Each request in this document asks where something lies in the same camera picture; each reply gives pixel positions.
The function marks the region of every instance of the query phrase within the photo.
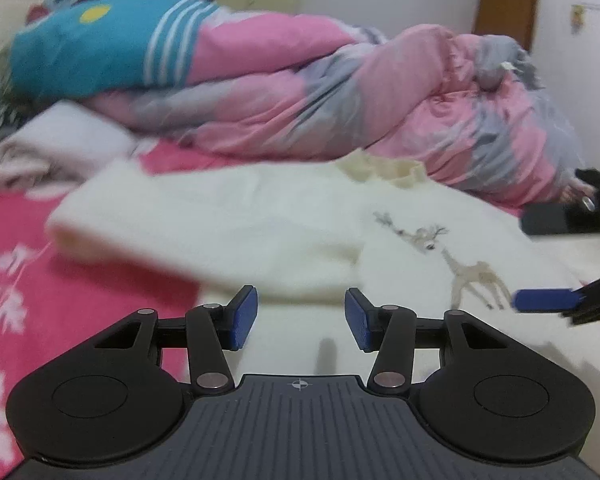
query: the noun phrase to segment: gray ribbed panel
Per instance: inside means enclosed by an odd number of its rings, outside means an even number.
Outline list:
[[[195,402],[175,433],[129,462],[59,470],[29,462],[9,480],[594,480],[574,458],[533,468],[485,465],[429,436],[405,402],[354,377],[247,376]]]

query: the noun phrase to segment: bed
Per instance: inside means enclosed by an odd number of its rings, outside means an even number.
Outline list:
[[[0,0],[0,17],[9,16],[0,18],[0,24],[9,24],[8,30],[0,28],[0,42],[24,22],[32,1]],[[146,98],[123,97],[126,103],[129,98]],[[112,99],[92,107],[107,112],[111,103],[114,111],[120,110],[120,102]],[[137,119],[128,115],[127,120]],[[227,137],[225,145],[233,146],[234,138]],[[519,232],[515,217],[430,181],[426,173],[432,171],[425,171],[430,170],[426,166],[402,157],[387,160],[383,155],[393,148],[386,145],[372,154],[354,151],[337,162],[254,166],[247,162],[262,153],[244,160],[233,149],[210,153],[209,145],[206,148],[164,139],[148,144],[135,154],[134,162],[108,167],[71,195],[76,197],[73,203],[65,201],[60,207],[62,199],[53,189],[0,192],[0,476],[19,459],[4,417],[10,388],[35,367],[138,308],[156,308],[162,317],[182,316],[195,304],[224,303],[237,286],[254,282],[263,298],[258,320],[245,349],[227,355],[236,380],[244,373],[355,373],[366,378],[373,356],[359,352],[350,336],[341,308],[346,286],[362,286],[377,304],[402,304],[420,316],[440,317],[451,295],[442,249],[467,265],[487,260],[511,291],[577,287],[600,276],[600,238],[531,243]],[[433,157],[429,165],[436,164],[438,180],[452,178]],[[146,174],[138,172],[138,165]],[[180,233],[176,244],[187,240],[215,257],[211,267],[216,271],[205,276],[203,285],[194,278],[210,261],[202,258],[205,251],[198,251],[200,260],[187,259],[191,251],[185,251],[184,259],[167,254],[160,260],[152,251],[167,238],[143,245],[146,237],[121,240],[120,232],[104,227],[109,217],[98,212],[116,205],[104,201],[105,196],[120,197],[118,202],[129,211],[145,211],[142,194],[147,190],[164,200],[164,211],[183,208],[192,218],[200,208],[207,212],[207,224],[190,225],[188,231],[181,224],[182,231],[174,226],[164,232],[151,229],[167,237]],[[513,207],[525,200],[519,190],[510,198]],[[76,209],[76,203],[88,204],[89,215]],[[235,210],[243,223],[222,224],[222,218],[236,216]],[[149,221],[150,213],[136,217]],[[410,232],[439,224],[448,233],[441,235],[440,247],[432,254],[421,254],[378,223],[375,213],[390,214],[396,225]],[[166,216],[176,219],[175,214]],[[77,218],[89,221],[80,223]],[[239,232],[240,243],[227,243],[223,228],[225,234]],[[76,240],[88,243],[93,238],[102,242],[99,250],[79,250]],[[295,239],[311,243],[291,243]],[[501,250],[493,251],[493,239]],[[338,247],[335,256],[328,249],[333,246]],[[262,258],[261,266],[252,266],[254,254],[282,254],[283,259],[267,266]],[[513,260],[512,254],[519,259]],[[314,264],[329,272],[322,277],[304,272]],[[432,281],[432,276],[442,277],[443,283]],[[520,316],[508,307],[499,309],[496,298],[488,301],[493,304],[465,294],[461,306],[570,369],[593,391],[598,419],[582,457],[600,473],[600,323],[568,328],[557,317]],[[420,352],[413,379],[423,380],[435,371],[437,358],[436,352]],[[181,352],[167,354],[164,367],[186,380]]]

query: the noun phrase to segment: crumpled quilt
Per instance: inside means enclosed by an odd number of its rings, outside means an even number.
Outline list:
[[[582,164],[573,127],[514,40],[435,25],[298,70],[105,92],[86,104],[222,155],[328,160],[367,148],[416,158],[434,180],[508,206],[558,198]]]

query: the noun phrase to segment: brown door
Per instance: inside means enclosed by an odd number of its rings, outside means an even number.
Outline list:
[[[480,0],[474,34],[501,34],[531,51],[538,0]]]

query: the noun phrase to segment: pink and gray comforter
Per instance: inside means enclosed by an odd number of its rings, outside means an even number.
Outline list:
[[[192,86],[86,104],[221,155],[412,157],[433,179],[508,206],[555,198],[581,164],[573,128],[510,38],[421,25],[386,41],[330,18],[219,9],[192,56]]]

